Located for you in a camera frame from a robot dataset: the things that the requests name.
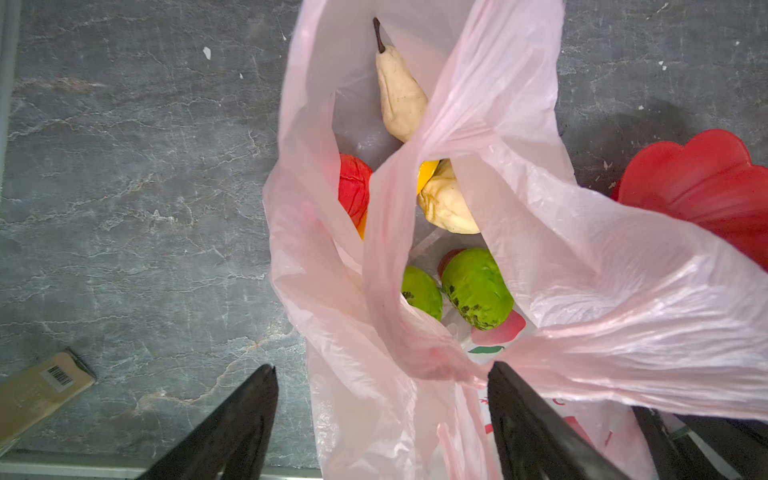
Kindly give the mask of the green fake avocado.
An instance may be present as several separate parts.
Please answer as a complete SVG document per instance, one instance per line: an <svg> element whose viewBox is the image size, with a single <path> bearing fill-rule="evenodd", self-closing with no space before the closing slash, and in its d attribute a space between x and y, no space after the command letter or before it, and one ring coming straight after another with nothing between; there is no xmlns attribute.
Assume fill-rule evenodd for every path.
<svg viewBox="0 0 768 480"><path fill-rule="evenodd" d="M515 301L486 248L449 251L438 266L442 289L461 317L477 330L502 325Z"/></svg>

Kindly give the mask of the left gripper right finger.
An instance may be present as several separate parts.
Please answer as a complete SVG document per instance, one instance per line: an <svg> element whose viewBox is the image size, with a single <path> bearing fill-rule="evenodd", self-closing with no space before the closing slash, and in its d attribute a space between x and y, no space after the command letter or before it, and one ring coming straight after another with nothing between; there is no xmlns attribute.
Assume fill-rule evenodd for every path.
<svg viewBox="0 0 768 480"><path fill-rule="evenodd" d="M488 374L494 440L505 479L625 479L508 364Z"/></svg>

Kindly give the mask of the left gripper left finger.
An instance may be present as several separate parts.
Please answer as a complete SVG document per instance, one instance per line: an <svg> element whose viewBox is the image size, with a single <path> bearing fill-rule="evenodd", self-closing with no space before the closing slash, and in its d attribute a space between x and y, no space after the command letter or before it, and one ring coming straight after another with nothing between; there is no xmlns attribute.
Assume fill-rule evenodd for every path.
<svg viewBox="0 0 768 480"><path fill-rule="evenodd" d="M264 364L142 479L258 479L278 405L276 369Z"/></svg>

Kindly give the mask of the red flower-shaped plate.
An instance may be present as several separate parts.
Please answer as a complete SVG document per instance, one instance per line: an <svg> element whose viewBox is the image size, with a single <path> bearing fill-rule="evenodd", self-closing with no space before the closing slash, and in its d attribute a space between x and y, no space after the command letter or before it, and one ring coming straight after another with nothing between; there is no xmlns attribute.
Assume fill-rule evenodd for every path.
<svg viewBox="0 0 768 480"><path fill-rule="evenodd" d="M767 169L744 142L721 129L680 145L663 141L638 152L611 198L688 221L767 267Z"/></svg>

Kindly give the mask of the pink plastic bag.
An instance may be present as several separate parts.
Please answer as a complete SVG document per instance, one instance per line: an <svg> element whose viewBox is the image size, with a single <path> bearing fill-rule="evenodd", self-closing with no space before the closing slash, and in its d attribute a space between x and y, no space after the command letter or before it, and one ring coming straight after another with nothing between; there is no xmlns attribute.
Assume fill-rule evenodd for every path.
<svg viewBox="0 0 768 480"><path fill-rule="evenodd" d="M550 400L767 416L767 275L687 222L580 187L555 117L559 1L306 1L263 190L271 279L307 341L327 479L501 472L482 421L488 367L400 286L417 171L449 158L515 300L535 324L500 356ZM429 96L373 174L364 235L337 199L339 135L380 127L379 19Z"/></svg>

